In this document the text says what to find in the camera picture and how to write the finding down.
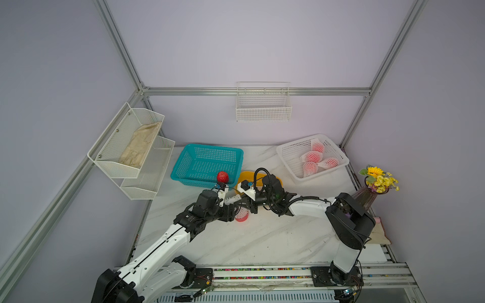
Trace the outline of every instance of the white mesh shelf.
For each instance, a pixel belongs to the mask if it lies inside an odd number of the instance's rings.
[[[131,200],[155,198],[162,184],[175,141],[157,136],[138,178],[124,179],[121,190]]]
[[[238,82],[238,122],[286,122],[291,117],[289,82]]]
[[[163,118],[164,115],[147,109],[129,108],[101,151],[97,155],[93,155],[94,159],[91,160],[110,178],[137,178],[143,169],[148,154],[143,159],[140,168],[119,163],[121,154],[130,143],[133,133],[141,125],[163,122]],[[149,149],[151,149],[154,141],[151,142]]]
[[[157,195],[162,184],[175,141],[155,136],[148,152],[141,161],[141,167],[131,167],[119,163],[119,159],[131,141],[134,132],[144,124],[163,122],[164,116],[147,109],[131,108],[123,105],[117,117],[119,120],[113,133],[100,148],[107,136],[101,135],[88,152],[88,158],[96,164],[131,200],[151,200]]]

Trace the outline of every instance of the purple glass vase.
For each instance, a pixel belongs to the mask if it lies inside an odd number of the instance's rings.
[[[369,187],[367,187],[367,183],[364,180],[364,186],[361,189],[359,189],[356,193],[354,193],[352,197],[357,201],[357,203],[359,203],[365,209],[365,211],[368,211],[369,209],[371,209],[371,205],[374,202],[374,200],[377,198],[377,196],[385,194],[388,191],[389,191],[389,188],[382,193],[375,192],[371,190]]]

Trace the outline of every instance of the yellow plastic tray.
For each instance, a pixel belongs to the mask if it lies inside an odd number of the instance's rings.
[[[256,179],[259,179],[259,178],[262,178],[266,176],[265,173],[258,173],[258,176],[256,177]],[[280,178],[276,177],[276,179],[278,179],[280,182],[281,182],[281,186],[283,186],[283,181],[281,181]],[[238,183],[241,183],[243,182],[244,180],[249,180],[250,182],[253,182],[254,181],[254,172],[249,172],[249,171],[244,171],[244,172],[241,172],[241,174],[239,175],[239,179],[238,179]],[[258,181],[256,181],[256,186],[259,186],[259,187],[262,187],[263,186],[263,179],[259,179]]]

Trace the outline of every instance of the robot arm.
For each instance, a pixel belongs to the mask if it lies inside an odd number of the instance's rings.
[[[261,190],[255,187],[258,171],[267,174],[262,178]],[[296,194],[285,192],[281,182],[264,168],[255,171],[254,180],[238,184],[238,191],[245,194],[257,206],[268,205],[278,216],[306,215],[328,219],[341,241],[337,255],[330,265],[329,277],[333,284],[344,285],[357,270],[356,260],[375,226],[375,220],[349,194],[341,193],[335,198],[321,199],[307,196],[292,199]]]
[[[255,186],[259,170],[267,173],[262,178],[261,190]],[[238,184],[242,199],[235,204],[224,203],[228,190],[225,184],[218,183],[216,189],[203,190],[197,201],[177,215],[174,224],[138,258],[119,271],[106,270],[101,274],[91,303],[150,303],[173,287],[190,287],[195,276],[193,262],[179,256],[167,266],[164,265],[179,249],[204,231],[207,223],[215,220],[233,221],[240,207],[257,213],[259,206],[269,206],[278,216],[328,218],[341,241],[337,256],[328,270],[331,285],[345,285],[350,281],[351,273],[358,270],[356,260],[375,221],[350,195],[341,193],[328,199],[313,196],[293,199],[296,194],[285,192],[281,182],[265,169],[256,170],[254,182],[245,180]],[[187,301],[204,291],[206,289],[201,289],[191,298],[186,298]]]
[[[174,224],[139,257],[116,272],[106,270],[101,274],[91,303],[153,302],[173,287],[190,287],[195,264],[183,256],[172,258],[207,223],[234,220],[237,207],[223,203],[227,190],[223,183],[218,184],[217,191],[203,190],[197,201],[177,215]]]

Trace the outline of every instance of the beige towel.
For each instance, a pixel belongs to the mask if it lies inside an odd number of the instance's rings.
[[[157,136],[161,122],[143,124],[137,129],[125,151],[121,154],[119,163],[135,168],[141,168],[148,150]]]
[[[367,242],[369,244],[391,244],[391,241],[389,241],[389,239],[386,237],[382,223],[375,224],[374,229],[369,237],[372,238],[372,240]]]

